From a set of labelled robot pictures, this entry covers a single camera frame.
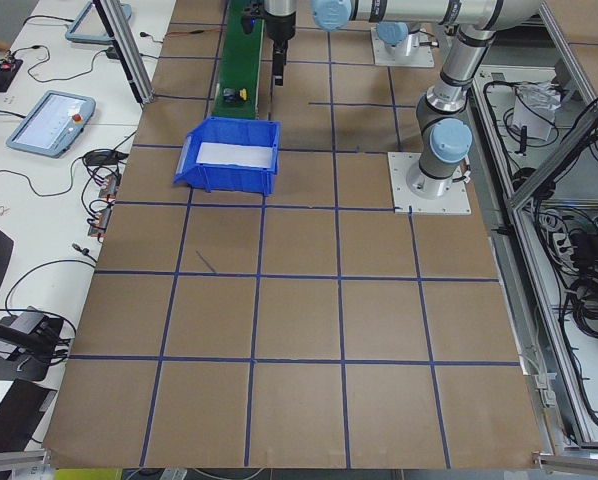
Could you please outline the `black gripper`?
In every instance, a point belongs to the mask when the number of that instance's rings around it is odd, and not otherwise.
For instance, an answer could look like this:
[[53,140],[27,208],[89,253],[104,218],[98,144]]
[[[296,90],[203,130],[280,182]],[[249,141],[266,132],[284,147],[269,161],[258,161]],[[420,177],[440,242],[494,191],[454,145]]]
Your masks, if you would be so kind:
[[296,14],[285,16],[264,13],[265,32],[273,42],[272,77],[276,86],[284,85],[285,53],[295,36]]

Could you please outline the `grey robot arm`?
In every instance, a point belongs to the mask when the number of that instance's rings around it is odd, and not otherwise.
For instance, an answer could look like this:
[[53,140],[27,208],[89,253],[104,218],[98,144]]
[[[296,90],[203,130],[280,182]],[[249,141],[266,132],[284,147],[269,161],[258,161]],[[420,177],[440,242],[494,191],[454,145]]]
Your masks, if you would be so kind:
[[438,80],[423,95],[423,113],[435,120],[465,109],[467,90],[497,32],[538,12],[538,1],[312,1],[318,28],[332,32],[353,21],[379,28],[390,23],[435,23],[456,28]]
[[393,56],[412,56],[420,47],[421,24],[418,22],[380,22],[376,33],[385,50]]

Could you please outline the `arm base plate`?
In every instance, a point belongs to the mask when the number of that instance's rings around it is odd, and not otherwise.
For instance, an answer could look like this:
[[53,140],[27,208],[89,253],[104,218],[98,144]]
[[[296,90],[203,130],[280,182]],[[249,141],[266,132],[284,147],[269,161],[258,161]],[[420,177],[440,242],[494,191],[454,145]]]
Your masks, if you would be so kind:
[[447,179],[426,176],[416,152],[387,154],[393,209],[398,214],[470,215],[471,207],[466,184],[455,182],[462,175],[459,166]]
[[415,22],[382,22],[371,28],[374,63],[378,66],[432,68],[437,43]]

